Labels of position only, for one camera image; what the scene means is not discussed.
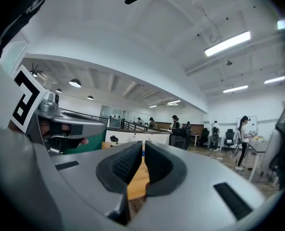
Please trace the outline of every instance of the woman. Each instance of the woman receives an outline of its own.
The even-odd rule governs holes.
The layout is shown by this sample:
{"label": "woman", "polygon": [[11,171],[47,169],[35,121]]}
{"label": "woman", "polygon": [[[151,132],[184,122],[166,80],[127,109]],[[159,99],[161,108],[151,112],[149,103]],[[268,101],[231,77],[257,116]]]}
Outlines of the woman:
{"label": "woman", "polygon": [[246,151],[246,147],[247,147],[247,143],[249,142],[249,139],[252,137],[249,134],[246,134],[246,130],[245,130],[245,125],[248,123],[248,117],[245,115],[244,117],[242,117],[241,121],[240,121],[240,126],[238,128],[238,130],[241,133],[241,138],[242,138],[242,153],[238,162],[238,165],[235,167],[238,170],[243,170],[244,167],[241,166],[245,151]]}
{"label": "woman", "polygon": [[180,128],[180,123],[178,122],[178,117],[176,115],[172,116],[172,120],[173,120],[173,127],[172,127],[172,129]]}

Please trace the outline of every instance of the desk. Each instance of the desk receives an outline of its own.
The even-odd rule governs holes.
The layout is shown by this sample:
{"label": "desk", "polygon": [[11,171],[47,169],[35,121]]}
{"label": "desk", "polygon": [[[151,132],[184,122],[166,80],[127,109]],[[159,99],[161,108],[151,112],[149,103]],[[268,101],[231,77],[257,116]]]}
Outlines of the desk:
{"label": "desk", "polygon": [[[109,149],[109,142],[102,142],[102,149]],[[141,198],[146,195],[146,185],[149,183],[149,173],[147,165],[144,162],[144,156],[142,157],[142,163],[139,166],[132,181],[128,185],[128,201],[136,198]]]}
{"label": "desk", "polygon": [[194,147],[196,147],[197,137],[200,136],[198,133],[191,133],[191,137],[195,137]]}
{"label": "desk", "polygon": [[[259,156],[267,151],[268,144],[269,144],[268,141],[266,141],[266,142],[257,142],[257,141],[254,141],[254,140],[251,140],[247,144],[247,146],[248,146],[247,149],[252,148],[255,151],[255,153],[256,153],[254,167],[253,167],[252,172],[251,172],[251,174],[249,176],[249,179],[248,179],[249,182],[251,182],[252,179],[253,179],[253,176],[254,176],[255,170],[257,168],[258,161],[259,161]],[[246,167],[246,161],[247,161],[248,153],[249,153],[249,151],[247,151],[247,154],[246,154],[246,158],[245,158],[245,162],[244,162],[245,167]]]}

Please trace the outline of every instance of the ceiling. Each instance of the ceiling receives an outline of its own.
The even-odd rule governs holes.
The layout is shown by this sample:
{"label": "ceiling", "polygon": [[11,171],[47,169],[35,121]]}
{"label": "ceiling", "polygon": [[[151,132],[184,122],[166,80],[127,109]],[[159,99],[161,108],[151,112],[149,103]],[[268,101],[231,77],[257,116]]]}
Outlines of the ceiling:
{"label": "ceiling", "polygon": [[45,79],[52,78],[52,85],[49,89],[55,91],[61,88],[63,93],[71,95],[71,89],[77,89],[69,84],[69,81],[77,78],[81,82],[81,93],[89,90],[88,95],[93,95],[95,101],[101,102],[101,98],[95,96],[94,89],[110,92],[117,96],[125,97],[129,100],[137,101],[145,106],[152,106],[175,101],[173,98],[165,93],[138,84],[130,79],[121,78],[119,76],[98,71],[90,67],[84,67],[77,64],[64,63],[59,61],[24,58],[21,62],[28,70],[32,66],[38,65],[38,70],[43,73],[38,74],[38,80],[44,84]]}
{"label": "ceiling", "polygon": [[[267,88],[265,80],[285,75],[285,30],[277,30],[281,17],[268,0],[200,0],[198,6],[192,1],[139,0],[126,5],[124,0],[47,0],[43,11],[49,7],[50,19],[56,22],[53,29],[47,29],[52,36],[60,37],[61,28],[67,28],[74,37],[80,30],[91,30],[90,23],[112,33],[126,31],[125,37],[137,39],[135,43],[173,62],[184,76],[182,85],[198,83],[209,99],[242,85],[249,85],[243,91]],[[197,9],[199,6],[210,20]],[[225,40],[247,30],[251,33],[248,42],[206,57],[204,50],[218,43],[219,39],[214,41],[219,35]],[[226,65],[228,60],[233,64]],[[32,61],[23,60],[27,66]],[[176,97],[164,91],[152,92],[152,86],[143,86],[130,75],[120,78],[80,65],[37,61],[58,83],[78,77],[86,88],[107,90],[145,105]]]}

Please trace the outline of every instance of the black pants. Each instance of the black pants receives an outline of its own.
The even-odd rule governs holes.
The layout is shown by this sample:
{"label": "black pants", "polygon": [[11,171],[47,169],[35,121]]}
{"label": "black pants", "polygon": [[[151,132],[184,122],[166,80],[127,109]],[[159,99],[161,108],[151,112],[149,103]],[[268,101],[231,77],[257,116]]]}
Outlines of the black pants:
{"label": "black pants", "polygon": [[241,163],[242,163],[242,160],[243,160],[243,157],[244,157],[244,154],[245,154],[245,151],[246,151],[246,147],[247,147],[247,143],[246,142],[242,142],[242,153],[241,153],[241,156],[240,156],[240,159],[239,159],[239,162],[238,162],[238,166],[240,166]]}

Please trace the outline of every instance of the railing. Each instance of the railing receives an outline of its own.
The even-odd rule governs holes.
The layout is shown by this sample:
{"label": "railing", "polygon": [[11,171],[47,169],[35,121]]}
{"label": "railing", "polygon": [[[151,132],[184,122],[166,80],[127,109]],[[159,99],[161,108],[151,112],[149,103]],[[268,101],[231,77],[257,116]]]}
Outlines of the railing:
{"label": "railing", "polygon": [[99,116],[95,116],[95,115],[87,115],[84,113],[80,113],[80,112],[75,112],[72,110],[66,110],[66,109],[62,109],[59,108],[61,111],[65,111],[65,112],[70,112],[72,114],[76,114],[76,118],[80,118],[80,119],[91,119],[91,120],[96,120],[96,121],[101,121],[105,124],[105,126],[107,127],[107,123],[108,123],[108,118],[105,117],[99,117]]}
{"label": "railing", "polygon": [[131,123],[128,121],[123,121],[122,122],[122,129],[125,130],[134,130],[134,131],[155,131],[155,132],[163,132],[160,129],[156,129],[156,128],[150,128],[150,127],[146,127],[143,125],[138,125],[136,123]]}

